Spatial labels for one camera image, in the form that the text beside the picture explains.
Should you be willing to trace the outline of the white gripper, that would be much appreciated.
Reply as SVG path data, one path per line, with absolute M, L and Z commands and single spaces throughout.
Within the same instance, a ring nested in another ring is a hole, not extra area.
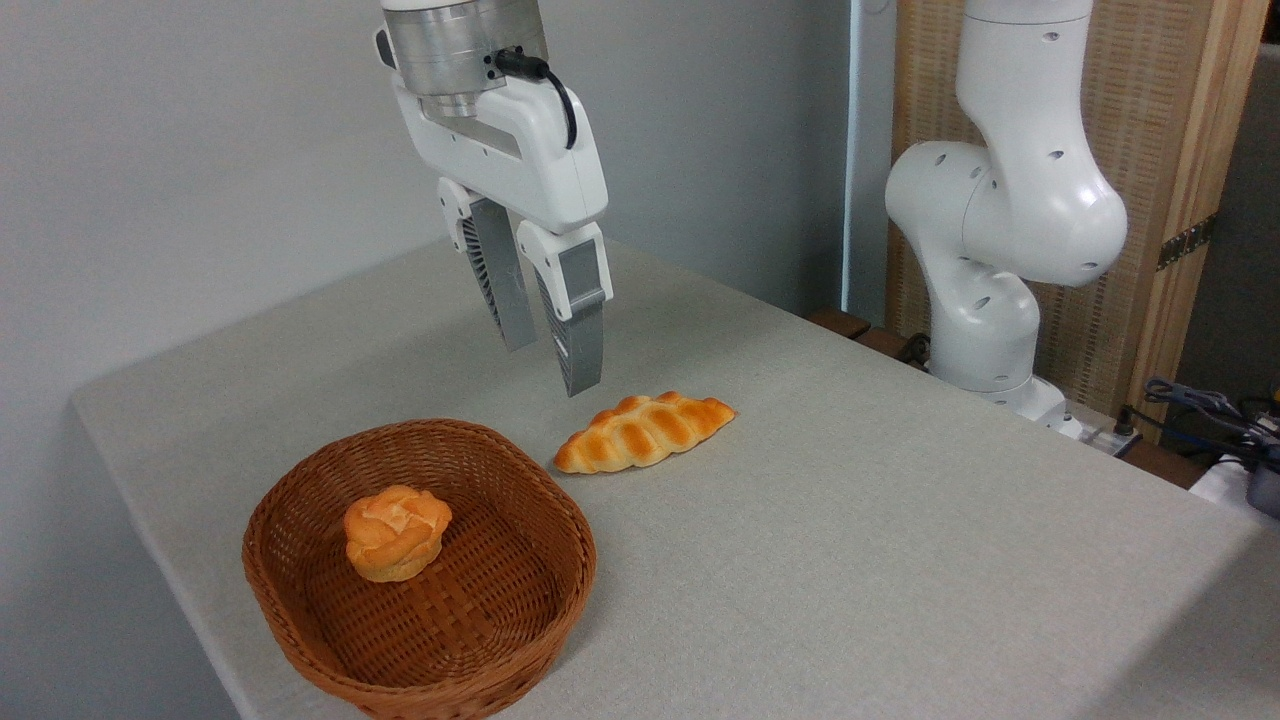
M 571 143 L 561 94 L 547 82 L 508 79 L 477 96 L 475 117 L 433 117 L 398 74 L 390 82 L 419 156 L 442 177 L 436 192 L 451 241 L 466 256 L 504 346 L 513 352 L 536 340 L 507 208 L 527 219 L 516 242 L 536 272 L 566 393 L 596 386 L 603 310 L 614 290 L 595 222 L 609 197 L 576 92 L 567 92 L 577 128 Z

